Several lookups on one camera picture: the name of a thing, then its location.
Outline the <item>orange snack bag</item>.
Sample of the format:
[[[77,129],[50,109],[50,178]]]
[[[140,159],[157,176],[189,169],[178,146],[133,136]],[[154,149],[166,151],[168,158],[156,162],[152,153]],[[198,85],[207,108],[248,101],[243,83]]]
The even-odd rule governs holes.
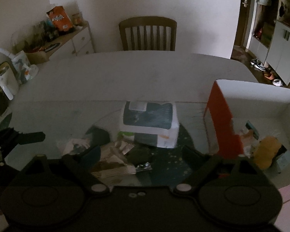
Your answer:
[[[46,12],[52,24],[61,32],[67,32],[73,28],[73,23],[66,14],[63,6],[55,6]]]

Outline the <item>dark wooden slatted chair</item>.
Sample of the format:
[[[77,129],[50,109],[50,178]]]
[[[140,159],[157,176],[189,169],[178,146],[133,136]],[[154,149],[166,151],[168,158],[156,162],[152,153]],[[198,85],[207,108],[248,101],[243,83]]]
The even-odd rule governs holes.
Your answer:
[[[124,51],[174,51],[177,22],[160,16],[133,17],[119,23],[119,33]]]

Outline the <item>white drawer cabinet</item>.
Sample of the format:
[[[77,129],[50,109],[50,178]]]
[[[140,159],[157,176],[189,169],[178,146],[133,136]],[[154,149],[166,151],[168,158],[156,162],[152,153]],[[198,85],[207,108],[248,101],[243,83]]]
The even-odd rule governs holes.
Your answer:
[[[41,51],[26,53],[31,64],[42,64],[95,53],[90,26],[84,21],[75,31],[45,44]]]

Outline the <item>white wall cupboard unit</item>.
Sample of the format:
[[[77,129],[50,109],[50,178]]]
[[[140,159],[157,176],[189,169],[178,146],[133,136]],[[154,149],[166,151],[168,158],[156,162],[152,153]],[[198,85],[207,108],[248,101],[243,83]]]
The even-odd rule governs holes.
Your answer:
[[[290,82],[290,0],[270,0],[269,6],[253,2],[252,30],[247,51]]]

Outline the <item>sneakers on floor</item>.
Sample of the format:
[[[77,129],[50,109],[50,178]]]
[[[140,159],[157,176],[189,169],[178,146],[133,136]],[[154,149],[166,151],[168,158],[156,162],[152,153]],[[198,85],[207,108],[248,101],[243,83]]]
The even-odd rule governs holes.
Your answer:
[[[264,67],[263,63],[258,58],[252,59],[250,61],[250,64],[257,70],[260,70],[262,72],[266,71],[266,68]]]

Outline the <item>white spray bottle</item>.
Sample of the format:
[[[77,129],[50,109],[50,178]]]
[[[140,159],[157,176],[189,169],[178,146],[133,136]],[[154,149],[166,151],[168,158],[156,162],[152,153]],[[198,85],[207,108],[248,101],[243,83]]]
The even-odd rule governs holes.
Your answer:
[[[38,74],[38,67],[29,62],[29,59],[24,51],[20,51],[15,55],[6,49],[0,48],[0,53],[11,59],[11,62],[17,72],[16,79],[19,84],[25,84]]]

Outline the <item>yellow round plush toy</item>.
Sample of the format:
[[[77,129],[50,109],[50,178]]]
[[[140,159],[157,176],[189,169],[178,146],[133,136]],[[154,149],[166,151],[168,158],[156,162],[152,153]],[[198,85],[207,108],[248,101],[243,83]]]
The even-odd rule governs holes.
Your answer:
[[[281,146],[282,143],[276,137],[266,136],[253,152],[253,162],[260,170],[268,169]]]

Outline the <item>dark entrance door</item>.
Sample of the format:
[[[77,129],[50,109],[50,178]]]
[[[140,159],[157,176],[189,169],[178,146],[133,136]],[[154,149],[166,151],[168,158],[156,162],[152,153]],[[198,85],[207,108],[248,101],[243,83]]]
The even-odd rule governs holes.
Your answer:
[[[251,0],[241,0],[234,46],[243,46],[248,25],[250,2]]]

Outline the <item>red cardboard shoe box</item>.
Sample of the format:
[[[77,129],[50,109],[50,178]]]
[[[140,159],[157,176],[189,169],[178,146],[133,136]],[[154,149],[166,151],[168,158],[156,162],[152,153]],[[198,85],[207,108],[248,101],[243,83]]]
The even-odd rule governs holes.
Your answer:
[[[205,108],[204,124],[210,154],[224,159],[239,156],[252,159],[260,141],[266,136],[274,136],[282,146],[269,168],[274,166],[281,172],[290,163],[288,88],[216,80]]]

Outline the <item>paper wrappers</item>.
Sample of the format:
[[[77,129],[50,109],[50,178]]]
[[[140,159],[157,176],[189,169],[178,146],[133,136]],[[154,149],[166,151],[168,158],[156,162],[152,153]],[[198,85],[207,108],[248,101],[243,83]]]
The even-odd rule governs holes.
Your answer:
[[[57,147],[62,156],[80,156],[98,178],[136,174],[152,169],[151,151],[147,147],[120,140],[102,146],[95,145],[89,138],[59,141]]]

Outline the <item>white teal tissue pack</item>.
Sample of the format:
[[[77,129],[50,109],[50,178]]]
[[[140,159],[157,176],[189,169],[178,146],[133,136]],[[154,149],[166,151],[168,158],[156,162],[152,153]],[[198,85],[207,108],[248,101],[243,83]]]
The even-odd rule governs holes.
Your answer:
[[[177,146],[179,120],[175,103],[127,101],[119,117],[119,130],[134,142],[158,148]]]

